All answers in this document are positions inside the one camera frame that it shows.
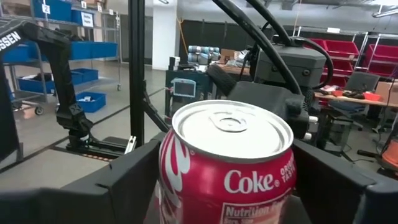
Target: coke logo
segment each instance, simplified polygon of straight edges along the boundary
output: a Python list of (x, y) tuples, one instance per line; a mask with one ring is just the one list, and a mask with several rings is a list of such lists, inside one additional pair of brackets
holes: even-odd
[(175, 137), (173, 131), (167, 133), (160, 145), (159, 167), (165, 194), (179, 208), (181, 201), (177, 192), (182, 190), (182, 174), (186, 174), (190, 169), (190, 153)]
[[(236, 180), (237, 178), (237, 184), (236, 181), (234, 181), (235, 184), (231, 185), (231, 179)], [(274, 181), (274, 176), (272, 176), (272, 174), (258, 175), (257, 171), (252, 171), (252, 175), (250, 177), (243, 177), (241, 171), (230, 170), (224, 178), (225, 190), (231, 194), (266, 192), (278, 186), (279, 181)]]

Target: can rim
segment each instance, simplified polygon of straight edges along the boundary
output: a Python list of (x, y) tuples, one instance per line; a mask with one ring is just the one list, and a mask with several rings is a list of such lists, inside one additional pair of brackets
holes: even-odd
[[(202, 105), (207, 105), (207, 104), (212, 104), (212, 103), (227, 103), (229, 102), (232, 105), (236, 105), (236, 106), (246, 106), (248, 108), (252, 108), (254, 110), (259, 110), (261, 111), (261, 113), (266, 114), (267, 116), (269, 116), (270, 118), (273, 119), (274, 122), (270, 121), (269, 123), (271, 125), (273, 125), (273, 127), (275, 128), (275, 130), (282, 135), (285, 140), (283, 140), (281, 142), (281, 147), (278, 151), (270, 153), (269, 155), (265, 156), (265, 157), (258, 157), (258, 158), (239, 158), (239, 157), (231, 157), (231, 156), (222, 156), (219, 154), (214, 154), (202, 149), (199, 149), (193, 145), (191, 145), (185, 138), (185, 136), (181, 135), (181, 131), (179, 130), (179, 126), (178, 126), (178, 122), (182, 122), (184, 121), (188, 116), (191, 115), (191, 113), (187, 113), (186, 116), (184, 116), (183, 118), (179, 118), (179, 115), (181, 115), (182, 113), (184, 113), (186, 110), (196, 107), (196, 106), (202, 106)], [(194, 150), (194, 151), (198, 151), (200, 154), (204, 154), (206, 156), (210, 156), (212, 158), (215, 159), (222, 159), (225, 162), (233, 162), (233, 163), (238, 163), (238, 164), (254, 164), (254, 163), (258, 163), (258, 162), (264, 162), (267, 161), (273, 157), (276, 156), (280, 156), (282, 155), (285, 151), (287, 151), (288, 149), (290, 149), (293, 140), (294, 140), (294, 135), (293, 135), (293, 131), (292, 128), (286, 123), (286, 121), (284, 121), (281, 117), (277, 116), (276, 114), (263, 109), (259, 106), (254, 106), (251, 105), (249, 103), (243, 103), (243, 102), (239, 102), (239, 101), (232, 101), (232, 100), (203, 100), (203, 101), (197, 101), (194, 103), (190, 103), (188, 105), (185, 105), (183, 107), (181, 107), (180, 109), (178, 109), (173, 118), (172, 118), (172, 127), (173, 127), (173, 132), (175, 133), (175, 135), (179, 138), (179, 140), (183, 141), (185, 145), (187, 145), (190, 150)]]

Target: nutrition facts label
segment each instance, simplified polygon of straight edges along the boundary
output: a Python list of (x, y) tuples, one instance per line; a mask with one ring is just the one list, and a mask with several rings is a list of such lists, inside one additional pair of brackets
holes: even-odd
[(266, 202), (224, 203), (220, 224), (279, 224), (286, 195)]

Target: cardboard box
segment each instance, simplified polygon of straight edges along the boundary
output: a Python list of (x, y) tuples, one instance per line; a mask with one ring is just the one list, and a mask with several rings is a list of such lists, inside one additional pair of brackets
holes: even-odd
[(229, 60), (235, 59), (235, 50), (221, 49), (220, 63), (226, 64)]
[(383, 103), (398, 104), (398, 82), (394, 82), (394, 85), (391, 82), (379, 82), (375, 94), (381, 96), (380, 101)]

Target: pull tab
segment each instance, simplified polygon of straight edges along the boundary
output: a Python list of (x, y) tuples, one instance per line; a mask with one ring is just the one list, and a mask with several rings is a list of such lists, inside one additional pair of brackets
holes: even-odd
[(248, 128), (242, 113), (238, 111), (212, 113), (210, 120), (216, 128), (230, 133), (242, 132)]

